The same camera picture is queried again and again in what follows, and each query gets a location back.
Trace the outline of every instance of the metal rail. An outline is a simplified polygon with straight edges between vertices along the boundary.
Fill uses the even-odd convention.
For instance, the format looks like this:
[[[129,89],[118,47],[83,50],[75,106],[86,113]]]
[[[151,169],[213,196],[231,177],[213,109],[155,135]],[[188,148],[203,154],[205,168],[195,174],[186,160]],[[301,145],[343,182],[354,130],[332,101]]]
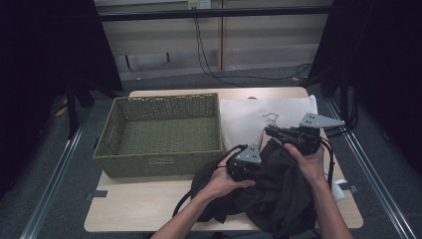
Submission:
[[[335,102],[333,100],[327,100],[326,103],[328,104],[329,110],[331,111],[332,115],[337,120],[340,120],[340,110],[335,104]],[[412,231],[412,228],[410,227],[409,223],[407,222],[406,217],[404,216],[403,212],[398,207],[397,203],[395,202],[395,200],[387,190],[386,186],[382,182],[381,178],[379,177],[378,173],[370,162],[370,159],[361,147],[357,138],[354,136],[353,132],[345,132],[344,137],[351,150],[353,151],[354,156],[362,167],[363,172],[365,173],[370,185],[375,191],[375,194],[377,195],[379,201],[384,207],[385,212],[387,213],[398,234],[400,235],[400,238],[416,239],[417,237]]]
[[[54,170],[50,181],[47,184],[47,187],[44,190],[44,193],[37,204],[37,207],[32,213],[31,218],[28,220],[25,229],[21,234],[21,239],[37,238],[38,233],[40,232],[41,227],[43,226],[44,220],[46,219],[50,206],[53,204],[55,195],[59,189],[60,183],[66,172],[66,169],[68,168],[68,164],[81,138],[89,114],[90,110],[86,110],[86,113],[82,115],[83,120],[78,130],[76,131],[74,136],[68,140],[68,143],[66,144],[62,156],[59,159],[56,169]]]

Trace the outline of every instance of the wall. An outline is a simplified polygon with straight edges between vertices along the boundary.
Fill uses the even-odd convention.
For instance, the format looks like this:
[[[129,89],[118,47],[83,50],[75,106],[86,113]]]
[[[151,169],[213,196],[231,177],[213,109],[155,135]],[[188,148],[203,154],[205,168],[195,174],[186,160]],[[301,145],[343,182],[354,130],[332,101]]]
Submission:
[[[187,1],[121,5],[128,0],[97,0],[99,13],[184,10]],[[213,0],[212,8],[265,8],[330,5],[329,0]],[[213,71],[295,66],[314,60],[326,15],[265,16],[199,19],[201,38]],[[201,72],[193,19],[103,23],[123,80],[138,78],[133,72]],[[171,66],[165,54],[172,56]],[[129,55],[132,69],[125,65]]]

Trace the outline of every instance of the wooden table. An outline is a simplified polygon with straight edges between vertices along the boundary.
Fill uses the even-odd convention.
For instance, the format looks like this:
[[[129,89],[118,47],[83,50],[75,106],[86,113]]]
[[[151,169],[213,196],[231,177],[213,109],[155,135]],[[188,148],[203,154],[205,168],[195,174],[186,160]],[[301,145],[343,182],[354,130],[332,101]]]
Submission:
[[[137,91],[131,97],[174,96],[202,93],[218,93],[220,99],[283,99],[305,98],[303,88],[254,88],[254,89],[200,89],[171,91]],[[325,151],[324,160],[329,156]],[[85,221],[89,232],[152,232],[171,218],[179,199],[190,189],[193,175],[160,176],[110,179],[105,173],[97,190],[106,190],[107,196],[95,197]],[[335,164],[333,180],[343,178]],[[363,225],[362,217],[350,191],[344,191],[345,199],[337,203],[348,228]],[[229,216],[224,224],[217,221],[196,223],[192,231],[249,231],[259,230],[244,214]]]

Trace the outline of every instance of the forearm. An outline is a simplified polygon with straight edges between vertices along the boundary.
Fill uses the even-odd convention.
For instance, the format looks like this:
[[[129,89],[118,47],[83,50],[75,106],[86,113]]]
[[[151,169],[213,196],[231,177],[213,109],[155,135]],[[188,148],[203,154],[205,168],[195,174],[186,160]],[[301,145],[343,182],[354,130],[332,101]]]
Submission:
[[[206,195],[206,193],[198,193],[179,213],[155,232],[151,238],[185,238],[211,200],[212,197]]]
[[[324,178],[311,182],[322,238],[353,238]]]

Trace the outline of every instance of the power cord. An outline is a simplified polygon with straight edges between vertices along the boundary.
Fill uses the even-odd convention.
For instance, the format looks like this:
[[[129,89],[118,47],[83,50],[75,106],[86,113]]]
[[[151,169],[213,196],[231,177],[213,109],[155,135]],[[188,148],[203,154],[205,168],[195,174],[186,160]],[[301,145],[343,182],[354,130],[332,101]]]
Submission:
[[[309,64],[309,63],[300,64],[300,65],[297,66],[297,70],[296,70],[296,73],[294,75],[290,75],[290,76],[282,77],[282,78],[265,78],[265,77],[257,77],[257,76],[234,76],[234,75],[232,75],[232,76],[216,76],[211,71],[209,64],[208,64],[208,60],[205,56],[204,45],[202,43],[202,37],[201,37],[201,29],[199,27],[198,19],[194,18],[194,21],[195,21],[195,29],[196,29],[196,41],[197,41],[197,52],[198,52],[199,65],[200,65],[202,71],[205,73],[205,75],[212,77],[219,82],[229,84],[229,85],[233,85],[233,86],[240,87],[240,88],[244,88],[244,86],[240,86],[240,85],[237,85],[237,84],[234,84],[234,83],[226,82],[226,81],[223,81],[221,79],[224,79],[224,78],[248,78],[248,79],[258,79],[258,80],[268,80],[268,81],[280,81],[280,80],[292,79],[292,78],[297,77],[297,76],[299,76],[299,78],[301,78],[300,73],[304,72],[307,68],[309,68],[312,65],[312,64]],[[208,72],[205,71],[205,69],[202,65],[200,49],[202,50],[202,55],[203,55],[206,67],[208,69]]]

